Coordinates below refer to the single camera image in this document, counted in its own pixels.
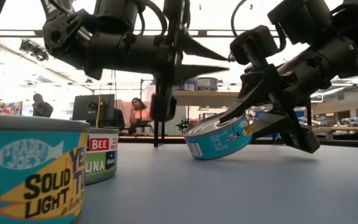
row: ceiling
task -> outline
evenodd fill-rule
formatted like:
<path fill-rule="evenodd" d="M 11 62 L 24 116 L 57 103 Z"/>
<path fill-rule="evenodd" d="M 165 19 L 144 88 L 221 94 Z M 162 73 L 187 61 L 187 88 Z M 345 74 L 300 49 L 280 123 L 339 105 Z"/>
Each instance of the ceiling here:
<path fill-rule="evenodd" d="M 76 0 L 73 5 L 76 10 L 84 8 L 88 12 L 92 13 L 95 2 L 96 0 Z M 163 8 L 163 0 L 153 0 L 153 2 L 156 3 L 156 5 L 158 5 L 161 9 Z M 229 30 L 230 17 L 233 9 L 238 2 L 239 1 L 207 2 L 207 0 L 191 0 L 190 29 Z M 279 2 L 281 2 L 281 0 L 263 0 L 263 2 L 258 0 L 248 0 L 237 12 L 235 20 L 236 29 L 251 29 L 255 26 L 263 24 L 269 26 L 272 30 L 274 30 L 274 27 L 270 24 L 266 15 Z M 342 0 L 329 0 L 326 1 L 326 3 L 328 4 L 330 9 L 334 9 L 336 6 L 342 3 Z M 144 17 L 146 20 L 146 29 L 160 29 L 160 24 L 157 19 L 157 16 L 150 9 L 145 10 Z M 6 0 L 4 9 L 0 15 L 0 30 L 40 30 L 44 22 L 45 16 L 40 1 Z M 135 29 L 140 29 L 140 22 L 137 22 Z M 53 57 L 50 57 L 48 61 L 38 62 L 32 56 L 28 54 L 23 54 L 23 52 L 19 50 L 19 46 L 23 39 L 30 40 L 33 43 L 44 47 L 44 43 L 41 38 L 20 37 L 0 37 L 0 47 L 7 52 L 19 55 L 19 60 L 26 60 L 26 62 L 32 62 L 40 68 L 44 68 L 50 72 L 59 75 L 60 77 L 62 77 L 62 80 L 59 82 L 60 84 L 64 82 L 84 83 L 87 80 L 88 77 L 84 75 L 83 71 L 77 70 L 64 62 L 54 59 Z M 229 44 L 231 43 L 233 38 L 199 38 L 196 40 L 204 46 L 214 50 L 215 52 L 223 56 L 227 56 L 229 55 Z M 282 53 L 276 54 L 273 57 L 268 58 L 268 61 L 276 65 L 281 64 L 298 55 L 302 50 L 306 48 L 307 45 L 287 44 L 286 49 Z M 228 72 L 205 75 L 207 77 L 215 77 L 221 79 L 223 83 L 240 83 L 241 81 L 239 77 L 245 69 L 244 66 L 241 66 L 237 63 L 220 62 L 188 55 L 184 57 L 183 63 L 219 65 L 223 67 L 228 67 L 230 68 L 230 71 Z M 43 73 L 41 77 L 39 77 L 40 75 L 38 74 L 38 72 L 34 72 L 33 69 L 26 70 L 25 68 L 22 68 L 22 65 L 23 64 L 21 64 L 21 66 L 17 68 L 15 68 L 14 66 L 9 67 L 9 73 L 17 73 L 20 75 L 10 75 L 9 78 L 5 77 L 4 75 L 0 75 L 0 83 L 5 83 L 6 86 L 7 83 L 10 83 L 10 85 L 12 83 L 17 83 L 18 85 L 25 85 L 25 83 L 27 82 L 42 83 L 50 82 L 50 80 L 52 80 L 51 82 L 53 83 L 56 82 L 56 79 L 51 79 L 49 77 L 49 73 L 49 75 Z M 6 71 L 3 70 L 4 69 L 2 68 L 2 66 L 0 66 L 0 74 L 6 73 Z M 114 82 L 117 83 L 117 86 L 92 85 L 86 86 L 86 88 L 89 90 L 98 90 L 100 88 L 108 90 L 110 88 L 115 87 L 117 89 L 138 89 L 140 88 L 141 79 L 151 80 L 153 79 L 153 76 L 149 74 L 129 73 L 123 71 L 115 71 L 114 73 L 110 70 L 105 70 L 103 72 L 103 76 L 100 83 Z M 240 86 L 231 88 L 233 90 L 236 90 L 240 88 Z"/>

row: blue can label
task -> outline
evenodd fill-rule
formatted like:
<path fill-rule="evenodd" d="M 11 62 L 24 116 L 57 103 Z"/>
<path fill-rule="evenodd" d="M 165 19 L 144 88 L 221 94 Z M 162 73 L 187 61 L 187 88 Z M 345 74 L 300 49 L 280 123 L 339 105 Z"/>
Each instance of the blue can label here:
<path fill-rule="evenodd" d="M 252 140 L 252 130 L 245 118 L 203 136 L 186 138 L 195 159 L 217 159 L 242 149 Z"/>
<path fill-rule="evenodd" d="M 86 133 L 0 132 L 0 223 L 70 223 L 85 161 Z"/>

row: desk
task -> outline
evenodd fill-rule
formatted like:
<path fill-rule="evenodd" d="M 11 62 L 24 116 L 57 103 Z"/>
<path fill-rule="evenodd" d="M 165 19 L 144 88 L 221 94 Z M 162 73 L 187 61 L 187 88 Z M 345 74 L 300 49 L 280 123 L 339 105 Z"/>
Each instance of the desk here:
<path fill-rule="evenodd" d="M 80 224 L 355 224 L 358 148 L 248 145 L 215 161 L 184 144 L 120 144 L 115 177 L 86 187 Z"/>

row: trader joe's tuna can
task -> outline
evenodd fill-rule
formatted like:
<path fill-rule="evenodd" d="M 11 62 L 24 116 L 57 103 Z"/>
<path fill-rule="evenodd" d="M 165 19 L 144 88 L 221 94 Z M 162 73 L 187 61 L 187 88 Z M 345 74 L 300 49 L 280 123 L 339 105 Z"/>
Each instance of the trader joe's tuna can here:
<path fill-rule="evenodd" d="M 0 224 L 78 221 L 89 129 L 79 121 L 0 114 Z"/>
<path fill-rule="evenodd" d="M 113 177 L 117 171 L 118 129 L 91 128 L 88 133 L 85 184 Z"/>

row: computer monitor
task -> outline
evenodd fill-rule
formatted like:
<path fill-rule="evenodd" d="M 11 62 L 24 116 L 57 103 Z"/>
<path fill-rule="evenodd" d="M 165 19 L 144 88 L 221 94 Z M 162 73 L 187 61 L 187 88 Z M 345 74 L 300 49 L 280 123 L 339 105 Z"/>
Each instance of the computer monitor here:
<path fill-rule="evenodd" d="M 114 94 L 101 95 L 99 120 L 113 120 Z M 99 95 L 76 96 L 73 108 L 73 120 L 96 121 L 99 108 Z"/>

